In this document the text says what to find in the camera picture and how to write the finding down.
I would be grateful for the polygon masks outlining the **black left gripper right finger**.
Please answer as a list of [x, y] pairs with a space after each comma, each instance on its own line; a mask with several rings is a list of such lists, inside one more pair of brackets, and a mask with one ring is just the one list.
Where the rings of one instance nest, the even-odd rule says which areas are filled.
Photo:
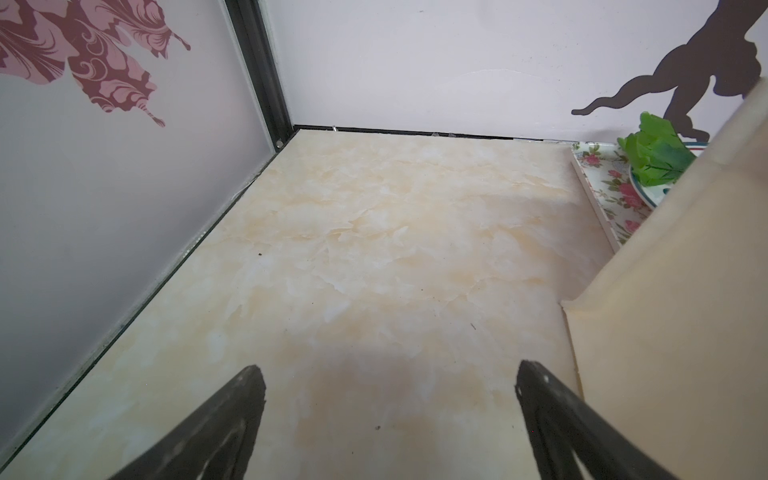
[[543, 479], [672, 479], [541, 363], [523, 360], [516, 395]]

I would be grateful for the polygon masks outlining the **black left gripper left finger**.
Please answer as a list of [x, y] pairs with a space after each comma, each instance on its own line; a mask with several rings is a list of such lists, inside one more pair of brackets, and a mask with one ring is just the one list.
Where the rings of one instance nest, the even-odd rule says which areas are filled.
[[114, 479], [242, 479], [266, 404], [260, 368], [241, 370]]

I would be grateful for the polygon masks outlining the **cream canvas tote bag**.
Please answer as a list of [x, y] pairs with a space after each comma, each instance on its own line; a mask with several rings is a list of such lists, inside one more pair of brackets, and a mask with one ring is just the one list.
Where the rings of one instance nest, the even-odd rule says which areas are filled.
[[767, 85], [564, 305], [586, 402], [681, 479], [767, 475]]

